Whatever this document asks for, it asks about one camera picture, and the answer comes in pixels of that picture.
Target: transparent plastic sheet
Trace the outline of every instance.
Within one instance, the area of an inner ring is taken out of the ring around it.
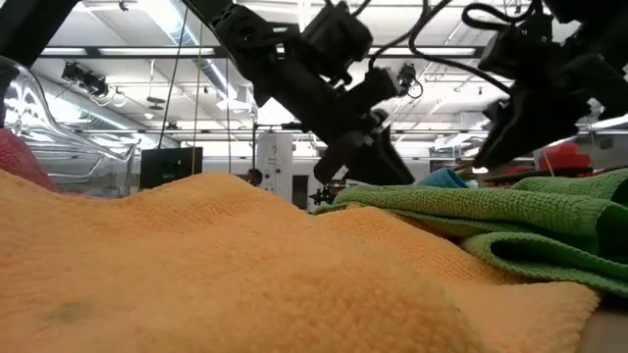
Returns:
[[[119,154],[59,125],[37,78],[2,57],[0,94],[4,128],[26,143],[61,192],[106,198],[129,195],[136,144]]]

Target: orange towel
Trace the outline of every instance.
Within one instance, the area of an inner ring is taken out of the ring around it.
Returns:
[[[0,172],[0,204],[3,352],[574,352],[598,303],[233,176],[107,201]]]

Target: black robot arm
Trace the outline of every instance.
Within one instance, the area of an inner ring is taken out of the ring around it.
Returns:
[[[277,31],[244,6],[226,0],[183,0],[216,35],[238,71],[253,83],[258,105],[275,98],[328,145],[315,176],[329,182],[342,166],[346,177],[379,185],[413,182],[373,107],[397,96],[389,70],[376,68],[352,89],[347,68],[368,54],[373,37],[344,2],[327,5],[299,33]]]
[[[542,0],[533,0],[530,16],[509,25],[471,18],[470,10],[487,11],[487,5],[472,4],[463,13],[466,24],[497,31],[478,68],[514,80],[510,98],[485,111],[494,127],[476,167],[499,166],[577,133],[578,120],[591,114],[592,98],[603,106],[600,120],[628,113],[628,2],[544,2],[553,16],[543,12]],[[554,18],[581,26],[555,43]]]

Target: microfiber towel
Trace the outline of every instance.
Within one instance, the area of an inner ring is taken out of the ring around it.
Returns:
[[[599,301],[235,176],[94,200],[0,172],[0,204],[3,352],[573,353]]]
[[[467,188],[467,184],[453,170],[442,168],[432,172],[423,180],[416,181],[415,185],[434,186],[445,188]]]
[[[512,190],[356,187],[318,213],[375,206],[462,238],[465,250],[513,274],[628,297],[627,184],[620,170],[526,179]]]

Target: ceiling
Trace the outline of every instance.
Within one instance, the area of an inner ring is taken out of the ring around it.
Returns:
[[[127,0],[129,7],[123,12],[118,7],[118,0],[83,0],[66,19],[49,46],[173,46],[175,42],[159,25],[159,21],[173,21],[178,14],[161,13],[161,18],[147,11],[147,1],[167,3],[170,0]],[[484,46],[492,32],[482,32],[469,28],[460,20],[462,8],[470,0],[454,0],[419,35],[418,46]],[[514,13],[514,0],[483,0],[500,10]],[[307,24],[321,9],[323,0],[238,0],[238,4],[249,7],[266,20],[291,24]],[[358,5],[350,0],[350,6]],[[373,0],[362,13],[360,20],[373,32],[375,45],[383,45],[406,32],[416,21],[421,7],[418,0]],[[179,16],[183,7],[178,7]],[[203,46],[219,45],[215,36],[192,14],[187,27]],[[574,29],[573,25],[556,27],[556,37],[567,36]],[[49,80],[66,86],[61,73],[67,60],[39,59],[34,72]],[[143,126],[160,128],[163,112],[153,112],[155,116],[147,119],[151,105],[148,96],[167,99],[169,82],[174,81],[172,99],[167,120],[177,122],[179,127],[193,128],[195,117],[199,120],[198,128],[223,128],[229,120],[232,128],[251,128],[251,114],[248,112],[221,110],[218,104],[224,99],[203,76],[189,59],[179,60],[176,76],[173,71],[176,60],[159,59],[154,61],[154,75],[151,83],[151,60],[145,59],[76,59],[82,67],[107,77],[112,87],[109,97],[97,100],[100,104],[111,101],[117,87],[123,95],[114,97],[107,108],[123,115]],[[226,59],[212,59],[213,65],[222,73],[233,87],[250,87],[240,76],[231,62]],[[381,104],[382,108],[392,113],[390,121],[393,128],[469,128],[464,117],[473,117],[477,123],[478,113],[487,104],[502,97],[502,93],[482,81],[457,69],[442,65],[431,65],[418,59],[380,59],[378,66],[391,67],[397,71],[405,62],[414,64],[425,91],[420,99],[408,97],[393,99]],[[475,66],[476,60],[461,60],[464,64]],[[350,73],[356,80],[361,80],[367,71],[365,62],[355,64]],[[69,88],[78,94],[84,93],[74,86]],[[259,123],[278,124],[289,122],[292,116],[281,105],[274,102],[262,107],[258,113]],[[179,140],[189,136],[175,137]],[[426,137],[415,137],[417,140]]]

